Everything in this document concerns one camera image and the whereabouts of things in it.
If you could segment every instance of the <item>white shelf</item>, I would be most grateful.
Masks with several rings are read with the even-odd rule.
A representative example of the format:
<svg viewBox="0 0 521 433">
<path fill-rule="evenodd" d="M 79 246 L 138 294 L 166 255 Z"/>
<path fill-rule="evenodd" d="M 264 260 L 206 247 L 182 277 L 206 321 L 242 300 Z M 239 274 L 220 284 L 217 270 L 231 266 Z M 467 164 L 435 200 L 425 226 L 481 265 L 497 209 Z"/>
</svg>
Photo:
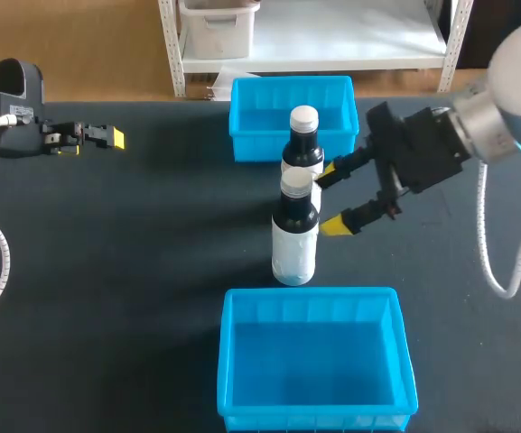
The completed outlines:
<svg viewBox="0 0 521 433">
<path fill-rule="evenodd" d="M 200 60 L 180 44 L 187 73 L 441 68 L 446 51 L 423 0 L 262 0 L 250 57 Z"/>
</svg>

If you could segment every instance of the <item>shelf leg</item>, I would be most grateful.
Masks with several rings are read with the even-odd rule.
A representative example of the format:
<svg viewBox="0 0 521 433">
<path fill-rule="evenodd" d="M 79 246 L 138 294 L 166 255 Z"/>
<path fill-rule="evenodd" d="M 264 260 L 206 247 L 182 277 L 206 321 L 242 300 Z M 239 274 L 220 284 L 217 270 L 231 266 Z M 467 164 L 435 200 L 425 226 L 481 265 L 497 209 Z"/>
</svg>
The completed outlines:
<svg viewBox="0 0 521 433">
<path fill-rule="evenodd" d="M 460 0 L 457 3 L 457 10 L 452 21 L 451 34 L 447 43 L 447 51 L 442 65 L 441 83 L 439 84 L 439 92 L 448 92 L 451 89 L 452 78 L 457 68 L 457 61 L 461 53 L 462 40 L 467 31 L 469 23 L 470 10 L 473 7 L 473 0 Z"/>
<path fill-rule="evenodd" d="M 168 62 L 170 63 L 170 73 L 172 75 L 173 93 L 177 97 L 185 97 L 186 80 L 184 78 L 184 68 L 181 65 L 181 49 L 176 30 L 174 4 L 175 0 L 158 0 L 163 38 L 166 41 Z"/>
</svg>

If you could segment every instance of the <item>white storage box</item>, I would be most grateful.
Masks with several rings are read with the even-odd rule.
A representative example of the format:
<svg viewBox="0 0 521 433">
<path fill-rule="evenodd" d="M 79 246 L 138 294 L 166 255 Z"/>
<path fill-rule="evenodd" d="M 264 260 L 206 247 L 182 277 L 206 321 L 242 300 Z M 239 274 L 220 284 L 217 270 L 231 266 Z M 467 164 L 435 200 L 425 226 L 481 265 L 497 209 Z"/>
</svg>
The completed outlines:
<svg viewBox="0 0 521 433">
<path fill-rule="evenodd" d="M 188 26 L 194 55 L 199 59 L 236 59 L 252 50 L 254 14 L 260 4 L 214 8 L 217 5 L 244 5 L 242 0 L 181 0 L 180 12 Z"/>
</svg>

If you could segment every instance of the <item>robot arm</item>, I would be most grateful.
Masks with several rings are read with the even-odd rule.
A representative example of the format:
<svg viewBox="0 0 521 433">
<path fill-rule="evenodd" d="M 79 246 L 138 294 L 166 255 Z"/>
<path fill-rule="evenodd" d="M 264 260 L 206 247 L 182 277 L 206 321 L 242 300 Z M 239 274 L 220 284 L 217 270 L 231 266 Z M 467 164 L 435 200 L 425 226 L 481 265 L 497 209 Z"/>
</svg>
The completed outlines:
<svg viewBox="0 0 521 433">
<path fill-rule="evenodd" d="M 329 188 L 374 160 L 381 190 L 322 224 L 325 235 L 354 235 L 383 215 L 394 219 L 404 191 L 418 194 L 448 179 L 471 156 L 492 163 L 521 151 L 521 27 L 499 46 L 486 78 L 456 95 L 451 109 L 397 118 L 384 103 L 367 112 L 367 123 L 366 146 L 334 160 L 317 183 Z"/>
</svg>

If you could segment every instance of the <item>white bottle cap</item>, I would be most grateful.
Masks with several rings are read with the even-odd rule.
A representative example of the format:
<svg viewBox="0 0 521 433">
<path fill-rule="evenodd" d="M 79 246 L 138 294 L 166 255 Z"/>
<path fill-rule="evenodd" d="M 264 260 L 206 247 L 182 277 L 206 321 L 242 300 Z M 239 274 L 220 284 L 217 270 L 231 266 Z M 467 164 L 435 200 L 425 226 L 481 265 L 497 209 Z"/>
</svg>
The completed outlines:
<svg viewBox="0 0 521 433">
<path fill-rule="evenodd" d="M 280 190 L 290 198 L 302 198 L 312 192 L 312 174 L 303 167 L 291 167 L 282 174 Z"/>
<path fill-rule="evenodd" d="M 318 111 L 313 106 L 297 106 L 290 113 L 290 127 L 301 134 L 316 131 L 318 128 Z"/>
</svg>

